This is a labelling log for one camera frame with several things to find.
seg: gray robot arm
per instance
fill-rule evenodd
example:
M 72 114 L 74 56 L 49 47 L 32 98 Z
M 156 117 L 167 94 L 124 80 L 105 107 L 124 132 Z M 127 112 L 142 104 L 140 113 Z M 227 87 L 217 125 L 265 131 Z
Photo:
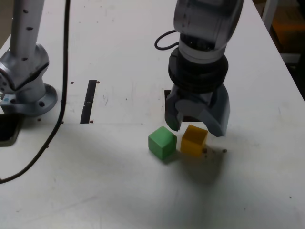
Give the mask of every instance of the gray robot arm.
M 57 102 L 56 90 L 42 76 L 49 57 L 36 43 L 44 0 L 15 0 L 10 48 L 0 58 L 0 91 L 4 113 L 39 116 Z
M 174 83 L 166 99 L 165 120 L 175 131 L 184 116 L 207 126 L 215 136 L 226 133 L 230 104 L 223 82 L 228 70 L 224 55 L 237 26 L 243 0 L 178 0 L 174 27 L 179 47 L 169 59 Z

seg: green cube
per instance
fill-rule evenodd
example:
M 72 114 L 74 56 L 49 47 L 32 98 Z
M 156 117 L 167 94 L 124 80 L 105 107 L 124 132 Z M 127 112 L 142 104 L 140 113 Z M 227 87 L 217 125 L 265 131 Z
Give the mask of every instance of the green cube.
M 148 137 L 148 148 L 160 160 L 165 160 L 176 151 L 177 137 L 164 126 Z

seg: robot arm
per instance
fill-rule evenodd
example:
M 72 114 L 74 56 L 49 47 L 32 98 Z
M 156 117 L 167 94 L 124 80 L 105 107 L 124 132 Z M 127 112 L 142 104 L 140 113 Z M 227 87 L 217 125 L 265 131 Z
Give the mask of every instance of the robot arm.
M 49 57 L 36 43 L 44 0 L 15 0 L 10 48 L 0 58 L 1 107 L 6 114 L 39 116 L 57 102 L 56 90 L 44 84 Z
M 166 99 L 165 120 L 175 131 L 184 116 L 207 126 L 215 136 L 226 133 L 230 104 L 223 82 L 228 71 L 224 55 L 240 17 L 243 0 L 178 0 L 174 27 L 179 47 L 169 59 L 174 83 Z
M 37 44 L 44 0 L 15 0 L 10 49 L 0 58 L 3 111 L 38 116 L 54 107 L 57 94 L 43 83 L 48 54 Z M 165 120 L 178 131 L 184 116 L 204 122 L 215 136 L 226 132 L 230 106 L 223 85 L 224 51 L 239 20 L 243 0 L 178 0 L 174 27 L 181 34 L 169 60 L 174 83 Z

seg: table surface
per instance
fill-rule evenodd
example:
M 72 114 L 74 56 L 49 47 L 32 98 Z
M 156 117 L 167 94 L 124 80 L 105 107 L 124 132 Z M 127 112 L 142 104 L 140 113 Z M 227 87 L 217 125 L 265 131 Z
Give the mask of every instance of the table surface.
M 148 135 L 166 125 L 164 90 L 172 87 L 171 51 L 153 43 L 173 29 L 175 4 L 72 1 L 74 84 L 64 124 L 30 171 L 1 185 L 0 229 L 305 228 L 305 104 L 250 0 L 226 50 L 226 137 L 209 135 L 205 160 L 177 153 L 162 163 L 149 152 Z M 51 61 L 44 81 L 59 96 L 63 13 L 63 0 L 47 0 L 39 33 Z M 177 40 L 174 34 L 160 45 Z M 94 123 L 81 125 L 89 80 L 101 82 Z M 34 157 L 58 113 L 59 103 L 40 122 L 28 119 L 16 144 L 0 149 L 1 177 Z

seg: black cable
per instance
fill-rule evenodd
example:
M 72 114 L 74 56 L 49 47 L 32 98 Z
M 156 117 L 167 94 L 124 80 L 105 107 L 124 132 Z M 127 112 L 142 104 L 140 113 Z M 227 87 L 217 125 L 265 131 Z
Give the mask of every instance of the black cable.
M 159 46 L 158 46 L 158 43 L 159 43 L 159 41 L 160 41 L 162 38 L 164 38 L 164 37 L 166 37 L 167 35 L 170 35 L 170 34 L 172 34 L 172 33 L 174 33 L 174 32 L 177 32 L 177 31 L 176 31 L 176 30 L 168 31 L 168 32 L 166 32 L 165 34 L 163 34 L 162 36 L 160 36 L 160 37 L 156 40 L 156 42 L 154 43 L 154 47 L 155 47 L 157 50 L 164 51 L 164 50 L 169 50 L 169 49 L 171 49 L 171 48 L 173 48 L 173 47 L 179 45 L 179 42 L 176 42 L 176 43 L 174 43 L 174 44 L 172 44 L 172 45 L 170 45 L 170 46 L 167 46 L 167 47 L 159 47 Z
M 0 184 L 7 183 L 9 181 L 12 181 L 20 176 L 22 176 L 24 173 L 26 173 L 40 158 L 40 156 L 43 154 L 44 150 L 48 147 L 54 136 L 56 135 L 63 116 L 65 114 L 66 109 L 66 101 L 67 101 L 67 85 L 68 85 L 68 45 L 69 45 L 69 17 L 70 17 L 70 0 L 66 0 L 66 7 L 65 7 L 65 19 L 64 19 L 64 38 L 63 38 L 63 78 L 62 78 L 62 100 L 61 100 L 61 111 L 57 120 L 57 123 L 51 132 L 50 136 L 46 140 L 46 142 L 43 144 L 37 155 L 31 160 L 31 162 L 19 173 L 5 178 L 0 179 Z

